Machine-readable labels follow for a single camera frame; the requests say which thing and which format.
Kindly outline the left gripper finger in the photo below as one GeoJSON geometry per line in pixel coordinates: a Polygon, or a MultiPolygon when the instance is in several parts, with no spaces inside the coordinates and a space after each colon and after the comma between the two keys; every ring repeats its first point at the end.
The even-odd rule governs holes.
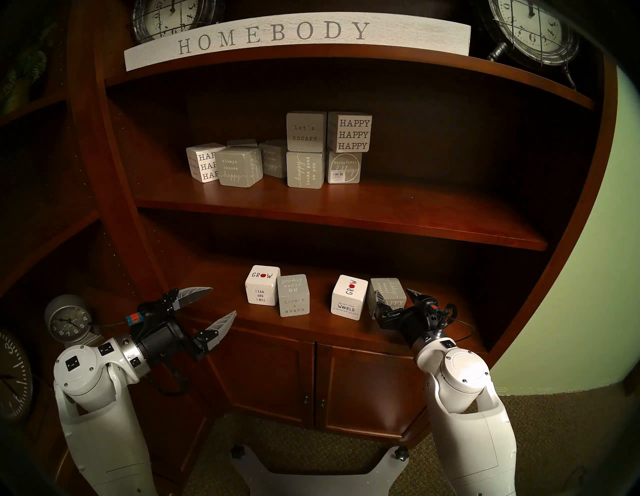
{"type": "Polygon", "coordinates": [[[193,344],[196,349],[194,351],[194,359],[196,361],[207,356],[224,339],[231,329],[236,316],[237,312],[234,310],[213,322],[206,329],[195,333],[193,344]]]}
{"type": "Polygon", "coordinates": [[[212,287],[187,287],[169,290],[162,295],[161,303],[159,303],[159,313],[174,314],[180,309],[191,305],[191,303],[197,302],[212,290],[212,287]]]}

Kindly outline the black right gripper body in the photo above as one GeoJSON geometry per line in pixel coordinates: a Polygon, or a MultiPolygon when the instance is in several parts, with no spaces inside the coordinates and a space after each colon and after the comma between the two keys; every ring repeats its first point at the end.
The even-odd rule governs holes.
{"type": "Polygon", "coordinates": [[[439,306],[426,304],[395,311],[397,331],[406,341],[409,349],[420,351],[426,344],[439,338],[439,306]]]}

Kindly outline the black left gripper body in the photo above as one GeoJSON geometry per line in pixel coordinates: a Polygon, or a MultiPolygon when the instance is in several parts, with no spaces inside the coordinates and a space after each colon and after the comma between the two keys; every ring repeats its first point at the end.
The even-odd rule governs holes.
{"type": "Polygon", "coordinates": [[[130,332],[127,335],[127,361],[135,375],[146,375],[150,370],[173,356],[187,351],[195,353],[197,346],[181,325],[168,318],[152,328],[143,318],[127,318],[130,332]]]}

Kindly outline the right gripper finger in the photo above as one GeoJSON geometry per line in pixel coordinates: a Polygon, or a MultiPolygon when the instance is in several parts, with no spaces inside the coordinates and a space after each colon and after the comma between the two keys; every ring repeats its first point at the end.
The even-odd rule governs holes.
{"type": "Polygon", "coordinates": [[[411,299],[411,302],[415,307],[424,312],[436,312],[437,311],[437,299],[433,296],[423,294],[416,290],[405,288],[406,294],[411,299]]]}
{"type": "Polygon", "coordinates": [[[376,306],[374,318],[381,329],[397,329],[403,308],[392,308],[383,298],[381,292],[374,292],[376,306]]]}

